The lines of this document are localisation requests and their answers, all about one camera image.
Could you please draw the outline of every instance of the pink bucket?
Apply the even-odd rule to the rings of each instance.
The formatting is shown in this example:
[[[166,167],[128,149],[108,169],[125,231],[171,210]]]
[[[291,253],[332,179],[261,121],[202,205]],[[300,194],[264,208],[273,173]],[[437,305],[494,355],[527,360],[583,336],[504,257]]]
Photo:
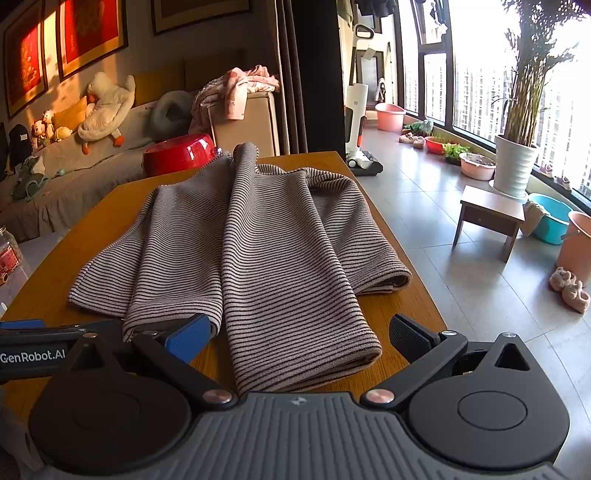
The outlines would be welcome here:
[[[591,217],[570,212],[569,229],[562,240],[556,266],[574,273],[583,286],[588,285],[591,280]]]
[[[375,106],[378,113],[378,128],[388,132],[401,132],[406,110],[392,103],[378,103]]]

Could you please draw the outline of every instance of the table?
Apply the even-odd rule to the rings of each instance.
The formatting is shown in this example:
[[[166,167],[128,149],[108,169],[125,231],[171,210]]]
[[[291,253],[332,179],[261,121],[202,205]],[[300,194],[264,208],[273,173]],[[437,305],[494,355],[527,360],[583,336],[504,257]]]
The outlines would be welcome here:
[[[354,178],[336,152],[286,155],[259,160],[285,170],[314,167]],[[104,247],[119,238],[135,220],[145,198],[160,184],[175,183],[193,175],[193,170],[134,181],[118,186],[96,205],[53,249],[4,314],[3,320],[41,318],[47,326],[70,325],[95,321],[98,315],[68,304],[67,294],[79,270]],[[408,257],[388,228],[376,207],[368,199],[374,219],[400,259],[413,273],[413,280],[403,291],[387,295],[365,295],[359,304],[370,327],[377,334],[384,353],[369,368],[348,378],[317,389],[318,391],[350,390],[356,398],[407,365],[406,360],[390,345],[388,325],[395,313],[404,313],[437,332],[445,323]],[[205,375],[233,387],[229,347],[222,333],[191,363]],[[27,421],[29,412],[47,383],[46,378],[11,381],[6,405]]]
[[[453,246],[457,244],[464,222],[474,223],[507,236],[502,254],[503,262],[507,262],[517,239],[519,227],[525,221],[523,205],[516,200],[469,185],[464,188],[460,203],[462,211],[457,222]]]

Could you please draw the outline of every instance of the sneaker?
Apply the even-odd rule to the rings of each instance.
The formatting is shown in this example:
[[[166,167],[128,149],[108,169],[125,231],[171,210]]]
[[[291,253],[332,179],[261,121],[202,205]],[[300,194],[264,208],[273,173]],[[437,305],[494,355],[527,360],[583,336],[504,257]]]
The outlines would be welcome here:
[[[573,273],[569,272],[568,270],[565,270],[562,267],[558,267],[555,270],[555,272],[552,275],[550,275],[548,283],[552,290],[562,291],[565,287],[574,285],[576,281],[577,277]]]
[[[540,167],[540,173],[543,173],[548,178],[553,179],[554,175],[552,174],[552,165],[546,164]]]
[[[411,133],[407,133],[406,135],[400,135],[398,141],[400,143],[414,143],[414,141],[417,139],[417,137],[413,136],[413,134]]]
[[[413,142],[413,147],[422,150],[425,148],[425,139],[423,137],[417,137],[417,139]]]
[[[568,285],[562,291],[562,299],[571,308],[579,313],[585,313],[591,303],[589,294],[583,290],[583,282]]]
[[[568,190],[569,192],[573,189],[570,186],[570,180],[562,175],[562,177],[556,177],[556,183],[560,185],[564,190]]]

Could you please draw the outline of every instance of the white flower pot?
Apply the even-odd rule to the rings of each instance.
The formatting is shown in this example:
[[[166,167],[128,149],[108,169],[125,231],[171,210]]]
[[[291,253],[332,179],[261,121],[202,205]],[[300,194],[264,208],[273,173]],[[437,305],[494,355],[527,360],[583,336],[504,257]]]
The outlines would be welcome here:
[[[530,180],[531,169],[538,158],[538,148],[519,145],[499,135],[495,137],[495,144],[494,188],[518,200],[527,198],[525,188]]]

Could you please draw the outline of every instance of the bucket handle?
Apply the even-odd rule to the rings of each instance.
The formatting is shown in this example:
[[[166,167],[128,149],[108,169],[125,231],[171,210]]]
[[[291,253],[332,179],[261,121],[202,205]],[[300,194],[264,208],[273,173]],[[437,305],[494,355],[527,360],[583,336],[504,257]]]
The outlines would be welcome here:
[[[562,235],[560,238],[561,238],[562,240],[566,240],[567,238],[571,238],[571,237],[574,237],[574,236],[579,236],[579,235],[581,234],[581,230],[579,230],[578,228],[576,228],[576,229],[574,229],[574,230],[575,230],[574,232],[571,232],[571,233],[565,233],[565,234],[564,234],[564,235]]]

